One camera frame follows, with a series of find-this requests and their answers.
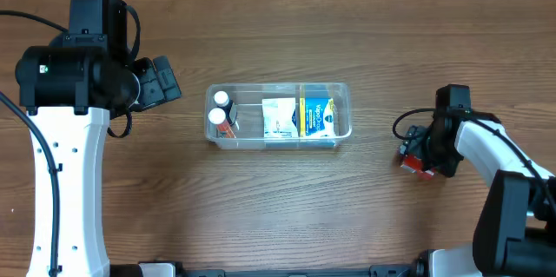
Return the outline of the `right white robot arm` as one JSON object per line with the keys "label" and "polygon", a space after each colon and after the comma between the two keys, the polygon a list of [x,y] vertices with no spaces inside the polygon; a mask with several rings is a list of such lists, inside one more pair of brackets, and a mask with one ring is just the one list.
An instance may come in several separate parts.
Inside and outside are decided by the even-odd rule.
{"label": "right white robot arm", "polygon": [[467,160],[489,187],[470,245],[427,251],[414,276],[553,276],[555,176],[512,141],[500,120],[471,109],[432,109],[401,136],[400,164],[452,177]]}

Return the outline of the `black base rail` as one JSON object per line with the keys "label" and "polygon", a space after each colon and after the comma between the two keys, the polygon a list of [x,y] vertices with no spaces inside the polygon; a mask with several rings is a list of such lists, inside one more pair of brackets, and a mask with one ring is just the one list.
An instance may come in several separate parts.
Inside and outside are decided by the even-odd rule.
{"label": "black base rail", "polygon": [[309,270],[225,271],[223,269],[186,270],[179,261],[140,262],[109,266],[110,277],[426,277],[426,264],[372,265],[370,268],[328,268]]}

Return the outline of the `black bottle white cap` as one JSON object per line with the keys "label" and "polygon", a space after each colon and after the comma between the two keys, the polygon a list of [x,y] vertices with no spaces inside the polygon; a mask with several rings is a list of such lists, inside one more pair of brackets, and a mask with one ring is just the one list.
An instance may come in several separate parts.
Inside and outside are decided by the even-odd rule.
{"label": "black bottle white cap", "polygon": [[214,101],[218,108],[222,109],[230,125],[236,125],[237,108],[235,102],[230,98],[227,92],[217,91],[214,94]]}

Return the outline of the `orange bottle white cap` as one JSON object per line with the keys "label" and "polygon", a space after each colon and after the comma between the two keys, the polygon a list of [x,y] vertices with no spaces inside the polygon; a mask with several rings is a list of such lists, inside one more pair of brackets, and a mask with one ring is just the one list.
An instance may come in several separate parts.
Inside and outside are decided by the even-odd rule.
{"label": "orange bottle white cap", "polygon": [[213,108],[208,113],[208,120],[215,125],[219,138],[235,138],[235,133],[229,124],[226,113],[221,108]]}

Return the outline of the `red medicine box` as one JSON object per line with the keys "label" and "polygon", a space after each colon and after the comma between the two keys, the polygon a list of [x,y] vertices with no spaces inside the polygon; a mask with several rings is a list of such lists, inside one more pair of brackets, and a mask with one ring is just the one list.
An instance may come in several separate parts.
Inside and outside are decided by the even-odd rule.
{"label": "red medicine box", "polygon": [[434,168],[425,170],[422,160],[415,157],[414,155],[403,155],[401,158],[400,166],[409,170],[411,173],[416,174],[423,180],[432,179],[436,173],[436,170]]}

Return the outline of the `white blue medicine box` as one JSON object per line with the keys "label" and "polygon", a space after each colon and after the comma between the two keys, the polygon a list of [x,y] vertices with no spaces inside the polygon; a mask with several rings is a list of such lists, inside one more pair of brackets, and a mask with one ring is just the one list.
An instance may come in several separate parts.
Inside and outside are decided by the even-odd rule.
{"label": "white blue medicine box", "polygon": [[267,98],[261,101],[265,138],[298,138],[296,99]]}

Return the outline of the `clear plastic container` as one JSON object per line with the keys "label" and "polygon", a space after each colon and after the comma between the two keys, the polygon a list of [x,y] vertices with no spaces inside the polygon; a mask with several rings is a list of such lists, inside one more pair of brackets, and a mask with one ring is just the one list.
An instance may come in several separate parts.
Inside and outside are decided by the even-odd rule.
{"label": "clear plastic container", "polygon": [[[300,138],[300,92],[302,85],[324,85],[334,98],[334,123],[337,136],[332,140],[315,142]],[[217,83],[208,87],[205,111],[216,108],[214,94],[225,91],[237,108],[236,125],[231,125],[235,138],[219,138],[216,127],[205,117],[205,136],[222,149],[265,149],[265,148],[334,148],[352,133],[350,89],[344,82],[266,82],[266,83]],[[261,101],[267,98],[296,99],[298,138],[265,138],[263,134],[263,112]]]}

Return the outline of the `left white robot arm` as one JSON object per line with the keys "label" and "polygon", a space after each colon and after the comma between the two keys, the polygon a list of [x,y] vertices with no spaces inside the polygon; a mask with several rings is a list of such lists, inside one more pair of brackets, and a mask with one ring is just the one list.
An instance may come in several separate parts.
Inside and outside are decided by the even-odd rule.
{"label": "left white robot arm", "polygon": [[181,96],[169,60],[138,56],[122,0],[70,0],[69,25],[16,66],[35,161],[31,276],[176,276],[174,262],[113,265],[103,238],[103,148],[110,123]]}

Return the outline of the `blue yellow VapoDrops box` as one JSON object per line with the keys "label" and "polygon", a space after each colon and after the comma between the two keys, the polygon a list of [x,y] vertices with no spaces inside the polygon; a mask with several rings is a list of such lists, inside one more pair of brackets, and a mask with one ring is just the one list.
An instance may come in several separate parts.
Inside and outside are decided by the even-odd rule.
{"label": "blue yellow VapoDrops box", "polygon": [[334,139],[334,98],[324,85],[302,85],[299,101],[300,138],[315,142]]}

